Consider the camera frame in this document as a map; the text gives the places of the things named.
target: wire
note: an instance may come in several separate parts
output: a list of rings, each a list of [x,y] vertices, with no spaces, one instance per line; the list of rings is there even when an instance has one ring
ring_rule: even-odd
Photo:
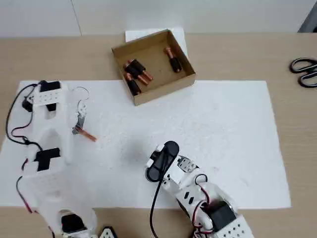
[[[151,231],[154,235],[155,238],[159,238],[154,230],[154,227],[153,227],[153,212],[154,212],[154,207],[155,207],[155,203],[157,201],[157,197],[158,197],[158,194],[159,194],[159,189],[164,181],[164,175],[166,173],[166,170],[167,170],[167,164],[168,164],[168,154],[164,154],[164,158],[163,158],[163,161],[162,161],[162,170],[159,171],[159,182],[158,182],[158,187],[157,187],[157,190],[155,191],[155,195],[154,195],[154,198],[153,198],[153,202],[152,202],[152,206],[151,206],[151,211],[150,211],[150,227],[151,227]]]
[[[201,189],[201,191],[205,194],[206,199],[207,199],[207,205],[209,205],[209,204],[210,204],[210,197],[209,197],[207,191],[206,191],[199,183],[197,183],[197,178],[200,177],[200,176],[205,176],[205,178],[206,178],[206,181],[205,181],[205,182],[208,182],[208,177],[207,177],[207,175],[205,175],[205,174],[199,174],[199,175],[197,175],[197,176],[195,177],[195,184],[196,184],[197,186],[199,186],[200,189]]]
[[[16,191],[18,192],[20,198],[22,199],[22,201],[23,201],[23,203],[24,203],[26,209],[29,211],[29,213],[33,213],[32,210],[31,210],[31,208],[30,208],[30,206],[29,206],[29,204],[27,203],[27,201],[25,200],[25,198],[23,197],[23,195],[21,194],[21,192],[20,192],[20,190],[19,190],[19,182],[20,182],[20,180],[22,179],[22,177],[23,177],[23,176],[20,176],[20,177],[18,178],[18,180],[16,181],[15,188],[16,188]]]
[[[36,88],[36,87],[33,87],[33,89],[30,91],[30,93],[29,93],[27,96],[25,96],[24,98],[27,99],[27,98],[33,93],[33,91],[34,91],[35,88]],[[24,136],[24,135],[13,135],[13,132],[14,132],[15,130],[24,129],[24,128],[28,127],[28,126],[31,124],[32,119],[33,119],[33,111],[31,112],[31,118],[30,118],[29,122],[28,122],[26,125],[24,125],[24,126],[19,126],[19,127],[16,127],[16,128],[14,128],[14,129],[12,129],[12,131],[11,131],[12,137],[22,138],[22,139],[24,138],[24,139],[28,140],[28,138],[27,138],[26,136]]]
[[[205,174],[198,174],[196,177],[195,177],[195,185],[199,186],[201,188],[201,191],[205,194],[206,196],[206,201],[205,200],[202,200],[200,201],[197,206],[195,207],[194,209],[194,212],[193,212],[193,217],[192,217],[192,224],[193,224],[193,227],[194,227],[194,231],[193,231],[193,236],[194,238],[198,238],[197,235],[199,235],[199,237],[201,238],[202,235],[204,235],[205,238],[207,238],[209,234],[211,234],[213,232],[213,229],[209,230],[209,231],[202,231],[201,229],[203,228],[203,226],[199,223],[198,225],[195,224],[195,221],[196,221],[196,214],[197,214],[197,210],[201,207],[205,207],[205,206],[209,206],[211,201],[210,201],[210,197],[207,193],[207,191],[197,182],[197,178],[200,177],[200,176],[204,176],[206,179],[205,179],[205,182],[208,182],[208,177],[207,175]]]
[[[9,140],[11,140],[12,142],[15,142],[17,144],[20,144],[20,145],[36,145],[40,151],[43,151],[42,147],[37,143],[37,142],[34,142],[34,141],[29,141],[28,138],[26,136],[14,136],[14,137],[17,137],[17,138],[22,138],[23,142],[22,141],[18,141],[18,140],[15,140],[13,138],[10,137],[9,135],[9,132],[8,132],[8,124],[9,124],[9,119],[10,119],[10,115],[11,115],[11,112],[12,112],[12,109],[13,109],[13,106],[15,105],[16,103],[16,100],[18,99],[18,97],[20,96],[20,94],[27,88],[29,87],[33,87],[32,91],[28,94],[28,96],[33,92],[33,90],[35,89],[35,87],[38,86],[38,84],[29,84],[27,86],[25,86],[24,88],[22,88],[20,90],[20,92],[18,92],[18,94],[15,96],[14,100],[13,100],[13,103],[11,104],[11,107],[9,109],[9,112],[8,112],[8,115],[6,117],[6,120],[5,120],[5,133],[6,133],[6,136],[8,137]]]
[[[72,92],[74,92],[74,91],[75,91],[76,89],[78,89],[78,88],[84,89],[84,90],[87,92],[87,98],[85,98],[85,99],[80,99],[80,100],[78,101],[78,103],[77,103],[77,113],[81,116],[81,114],[80,114],[80,112],[79,112],[79,110],[78,110],[79,104],[80,104],[82,101],[88,100],[90,95],[89,95],[88,89],[85,88],[85,87],[82,87],[82,86],[77,86],[76,88],[72,89]]]

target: wooden table surface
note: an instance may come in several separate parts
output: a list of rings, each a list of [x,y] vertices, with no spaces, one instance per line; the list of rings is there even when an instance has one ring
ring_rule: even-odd
[[[123,35],[1,39],[0,136],[20,80],[120,79],[111,47],[123,41]],[[197,79],[267,81],[293,207],[241,211],[255,237],[316,237],[317,92],[300,87],[288,64],[298,57],[317,57],[317,34],[186,34],[186,42]],[[96,211],[98,229],[112,225],[119,238],[151,237],[148,209]],[[180,210],[156,210],[154,225],[159,237],[165,238],[186,238],[191,230]],[[51,234],[40,215],[1,207],[0,237],[49,238]]]

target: white foam board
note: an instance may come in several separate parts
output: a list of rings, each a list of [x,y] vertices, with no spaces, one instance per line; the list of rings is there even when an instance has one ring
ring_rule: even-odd
[[[19,88],[27,83],[21,82]],[[70,88],[76,86],[90,91],[84,128],[98,140],[75,136],[69,176],[73,189],[89,205],[150,208],[157,183],[146,180],[145,164],[158,144],[174,140],[180,154],[203,168],[238,207],[291,206],[265,81],[196,81],[137,107],[120,80],[69,81]],[[29,119],[21,107],[12,113],[10,128]],[[5,139],[0,154],[1,206],[23,205],[15,182],[24,160],[25,147]],[[176,207],[162,190],[157,208]]]

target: open cardboard box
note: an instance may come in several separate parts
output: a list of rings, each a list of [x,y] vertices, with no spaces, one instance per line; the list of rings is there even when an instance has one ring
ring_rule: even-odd
[[[182,65],[182,70],[178,73],[173,71],[169,58],[164,52],[165,47],[168,46],[171,47]],[[190,86],[195,82],[196,73],[170,30],[157,32],[112,48],[112,52],[126,87],[128,85],[124,79],[123,65],[128,60],[137,59],[154,78],[148,86],[136,80],[142,91],[140,95],[136,96],[130,93],[136,106]]]

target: scissors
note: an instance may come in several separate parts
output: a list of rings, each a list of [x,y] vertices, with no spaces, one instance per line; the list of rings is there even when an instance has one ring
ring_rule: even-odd
[[[302,67],[302,68],[296,68],[295,65],[299,62],[305,62],[309,63],[310,65]],[[314,76],[317,76],[317,60],[312,58],[298,58],[293,60],[289,65],[289,70],[292,73],[306,73],[298,78],[298,83],[305,88],[317,88],[317,83],[306,83],[305,80],[308,78],[312,78]]]

